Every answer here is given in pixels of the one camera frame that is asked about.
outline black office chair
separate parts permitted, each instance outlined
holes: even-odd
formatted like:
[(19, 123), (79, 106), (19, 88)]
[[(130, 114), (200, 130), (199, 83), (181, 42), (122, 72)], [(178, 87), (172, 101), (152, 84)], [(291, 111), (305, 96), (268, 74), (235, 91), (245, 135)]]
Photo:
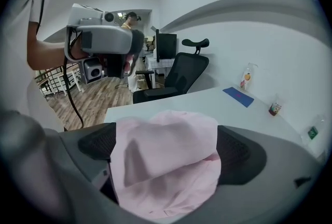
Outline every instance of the black office chair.
[(145, 76), (149, 89), (134, 92), (133, 103), (155, 101), (186, 94), (209, 64), (207, 57), (199, 55), (201, 48), (209, 46), (209, 43), (208, 39), (198, 43), (194, 43), (189, 39), (182, 41), (185, 46), (196, 47), (196, 52), (194, 54), (179, 52), (176, 55), (171, 71), (165, 80), (165, 88), (152, 89), (150, 74), (154, 74), (154, 71), (136, 71), (137, 75)]

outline blue paper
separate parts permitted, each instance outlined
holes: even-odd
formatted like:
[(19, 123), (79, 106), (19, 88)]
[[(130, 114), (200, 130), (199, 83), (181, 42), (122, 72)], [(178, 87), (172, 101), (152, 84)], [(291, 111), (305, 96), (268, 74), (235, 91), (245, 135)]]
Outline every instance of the blue paper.
[(238, 102), (240, 102), (247, 108), (254, 101), (252, 97), (243, 94), (242, 92), (236, 90), (235, 88), (228, 88), (224, 89), (223, 91), (226, 92), (231, 97), (233, 97), (234, 99), (236, 99)]

